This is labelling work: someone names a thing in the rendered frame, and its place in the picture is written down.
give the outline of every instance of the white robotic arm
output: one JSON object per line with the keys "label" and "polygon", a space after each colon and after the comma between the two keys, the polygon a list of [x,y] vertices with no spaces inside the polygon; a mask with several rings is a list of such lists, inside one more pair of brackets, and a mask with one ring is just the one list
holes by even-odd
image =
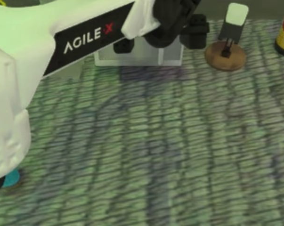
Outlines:
{"label": "white robotic arm", "polygon": [[[177,5],[194,6],[194,1],[200,2],[181,0]],[[0,178],[29,150],[26,108],[41,79],[121,39],[168,27],[153,16],[156,2],[165,4],[165,0],[56,0],[26,8],[0,6]],[[183,17],[191,16],[195,8],[185,10]],[[161,38],[172,40],[170,34]],[[156,33],[148,39],[159,40]]]}

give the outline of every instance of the wooden disc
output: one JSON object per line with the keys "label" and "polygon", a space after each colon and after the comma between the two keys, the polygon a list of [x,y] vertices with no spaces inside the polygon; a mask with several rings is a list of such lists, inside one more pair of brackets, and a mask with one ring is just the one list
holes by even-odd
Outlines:
{"label": "wooden disc", "polygon": [[233,44],[231,48],[231,56],[225,58],[221,56],[221,52],[226,42],[219,41],[209,45],[204,53],[207,63],[221,71],[235,71],[242,68],[246,62],[246,54],[244,50]]}

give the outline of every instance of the red letter x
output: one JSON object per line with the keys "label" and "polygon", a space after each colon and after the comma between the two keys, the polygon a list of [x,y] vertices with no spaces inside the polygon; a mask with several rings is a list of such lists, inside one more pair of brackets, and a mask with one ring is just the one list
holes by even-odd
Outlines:
{"label": "red letter x", "polygon": [[114,23],[111,22],[110,24],[106,24],[105,25],[105,29],[103,29],[105,34],[108,34],[108,33],[113,31],[113,28],[112,28],[113,24]]}

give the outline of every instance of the blue object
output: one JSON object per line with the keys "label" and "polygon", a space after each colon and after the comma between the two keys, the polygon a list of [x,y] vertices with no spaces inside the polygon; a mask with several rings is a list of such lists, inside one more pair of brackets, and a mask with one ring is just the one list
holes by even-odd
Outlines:
{"label": "blue object", "polygon": [[20,179],[19,172],[17,169],[15,169],[6,175],[6,178],[5,178],[5,181],[2,187],[14,186],[19,182],[19,179]]}

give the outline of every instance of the brown round base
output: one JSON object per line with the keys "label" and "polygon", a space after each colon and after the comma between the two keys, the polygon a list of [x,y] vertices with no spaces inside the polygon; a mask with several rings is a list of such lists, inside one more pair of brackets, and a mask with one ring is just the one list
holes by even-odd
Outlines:
{"label": "brown round base", "polygon": [[224,46],[224,41],[215,42],[209,45],[204,53],[207,63],[211,67],[221,71],[235,71],[242,68],[246,62],[244,50],[240,46],[233,44],[231,56],[225,58],[221,56]]}

